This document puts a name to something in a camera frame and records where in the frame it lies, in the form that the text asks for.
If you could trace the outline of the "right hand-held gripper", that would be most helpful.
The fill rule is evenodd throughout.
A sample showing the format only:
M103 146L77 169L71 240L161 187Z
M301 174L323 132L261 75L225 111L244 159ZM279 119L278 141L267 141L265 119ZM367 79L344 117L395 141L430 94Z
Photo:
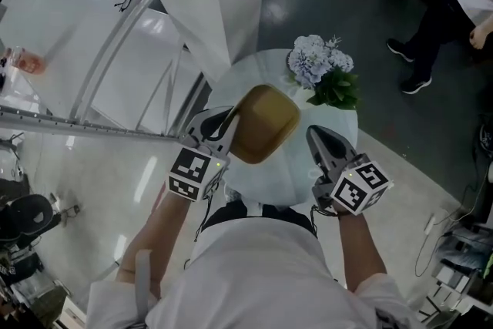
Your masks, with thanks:
M359 215L373 206L392 186L381 166L357 153L339 133L309 126L307 143L321 175L312 187L314 209L323 215Z

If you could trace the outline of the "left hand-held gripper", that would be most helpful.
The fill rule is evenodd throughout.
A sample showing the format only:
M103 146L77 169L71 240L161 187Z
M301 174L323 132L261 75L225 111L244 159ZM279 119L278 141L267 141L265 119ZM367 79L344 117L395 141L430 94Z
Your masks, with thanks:
M230 115L232 110L232 106L219 106L192 118L173 146L173 164L166 175L168 191L193 202L214 194L230 164L230 146L240 121L239 113Z

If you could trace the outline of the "yellow-brown rectangular bowl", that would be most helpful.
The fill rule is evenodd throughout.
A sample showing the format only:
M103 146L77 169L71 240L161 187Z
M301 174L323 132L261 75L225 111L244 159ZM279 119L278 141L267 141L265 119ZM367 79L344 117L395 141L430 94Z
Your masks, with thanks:
M238 120L230 153L253 165L268 158L297 128L300 109L276 87L261 84L254 86L227 118Z

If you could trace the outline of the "person's left forearm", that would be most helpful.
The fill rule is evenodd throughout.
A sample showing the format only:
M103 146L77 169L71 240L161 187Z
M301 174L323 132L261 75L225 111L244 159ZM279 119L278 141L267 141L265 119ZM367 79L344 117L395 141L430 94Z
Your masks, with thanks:
M166 273L179 232L182 229L191 201L175 193L167 193L153 208L143 228L137 233L123 255L116 280L134 284L136 255L150 251L150 292L160 299L161 281Z

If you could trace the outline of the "person's right forearm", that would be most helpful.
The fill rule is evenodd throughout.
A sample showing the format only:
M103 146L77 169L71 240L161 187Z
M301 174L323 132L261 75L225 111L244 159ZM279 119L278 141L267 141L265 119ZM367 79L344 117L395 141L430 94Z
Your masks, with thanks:
M357 288L375 274L387 270L362 214L338 217L347 289Z

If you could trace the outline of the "round white table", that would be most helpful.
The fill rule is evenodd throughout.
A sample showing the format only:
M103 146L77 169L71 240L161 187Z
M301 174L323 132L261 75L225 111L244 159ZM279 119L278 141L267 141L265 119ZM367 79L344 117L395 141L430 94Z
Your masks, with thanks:
M206 106L235 106L254 86L261 84L272 85L293 100L299 86L288 76L289 52L270 49L243 58L215 83ZM223 176L227 186L247 199L278 206L295 206L314 198L311 188L320 171L306 141L307 128L318 125L332 129L355 147L357 112L326 105L299 109L297 128L262 163L250 165L231 157Z

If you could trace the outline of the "white ceramic vase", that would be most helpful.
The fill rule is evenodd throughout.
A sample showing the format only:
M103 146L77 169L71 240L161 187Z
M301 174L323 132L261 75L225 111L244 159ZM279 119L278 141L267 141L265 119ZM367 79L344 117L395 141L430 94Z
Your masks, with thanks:
M308 100L312 98L314 94L315 92L312 89L305 89L300 86L297 88L293 100L301 109L310 108L312 104L308 102Z

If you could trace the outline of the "person's black trousers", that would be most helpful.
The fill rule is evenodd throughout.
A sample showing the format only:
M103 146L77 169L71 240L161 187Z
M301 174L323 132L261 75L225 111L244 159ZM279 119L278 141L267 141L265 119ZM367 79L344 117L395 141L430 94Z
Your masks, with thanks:
M280 220L292 224L296 224L299 227L310 231L315 237L317 237L317 229L305 215L298 213L290 207L276 207L273 205L262 205L260 208L260 216L262 218L269 218L272 220ZM247 206L242 200L234 200L227 203L224 207L219 208L210 218L208 218L201 226L200 232L205 229L224 223L231 220L244 219L253 217L249 215Z

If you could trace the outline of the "blue artificial flower bouquet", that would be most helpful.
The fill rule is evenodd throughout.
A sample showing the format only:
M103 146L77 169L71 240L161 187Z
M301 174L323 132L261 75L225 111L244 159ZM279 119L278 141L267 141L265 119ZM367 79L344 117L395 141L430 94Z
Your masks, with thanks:
M299 36L287 55L290 78L308 92L306 102L355 110L359 102L354 60L339 49L341 38Z

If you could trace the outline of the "white metal shelf rack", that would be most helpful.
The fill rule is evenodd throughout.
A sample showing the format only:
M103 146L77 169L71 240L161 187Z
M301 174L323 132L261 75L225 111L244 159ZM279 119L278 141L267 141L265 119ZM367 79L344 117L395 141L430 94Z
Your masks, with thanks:
M204 86L172 19L155 0L8 0L0 48L41 56L32 75L7 65L0 104L83 123L94 115L122 129L174 133Z

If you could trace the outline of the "person's white shirt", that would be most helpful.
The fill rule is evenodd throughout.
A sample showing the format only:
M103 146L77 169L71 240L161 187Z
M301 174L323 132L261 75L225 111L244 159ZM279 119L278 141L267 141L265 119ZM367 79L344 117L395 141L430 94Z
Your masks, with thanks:
M317 238L261 217L200 235L189 266L163 298L148 299L148 329L424 329L394 279L355 291L332 277Z

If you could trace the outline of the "metal equipment rack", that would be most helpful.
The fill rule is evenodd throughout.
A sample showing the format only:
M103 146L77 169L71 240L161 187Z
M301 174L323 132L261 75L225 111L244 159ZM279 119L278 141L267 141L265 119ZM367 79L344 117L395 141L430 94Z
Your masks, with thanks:
M493 329L493 228L457 223L432 257L438 262L418 309L425 329Z

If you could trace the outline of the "pink drink bottle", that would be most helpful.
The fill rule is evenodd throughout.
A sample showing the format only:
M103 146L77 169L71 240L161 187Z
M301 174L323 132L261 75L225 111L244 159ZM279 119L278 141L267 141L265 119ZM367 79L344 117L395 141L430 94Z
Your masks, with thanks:
M44 59L20 46L7 48L5 58L12 67L32 75L41 75L45 71Z

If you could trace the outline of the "black office chair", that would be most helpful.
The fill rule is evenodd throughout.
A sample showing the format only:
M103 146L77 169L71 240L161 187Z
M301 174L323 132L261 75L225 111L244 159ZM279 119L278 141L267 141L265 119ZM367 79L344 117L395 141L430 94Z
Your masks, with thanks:
M11 200L0 206L0 247L26 247L60 222L60 213L42 195Z

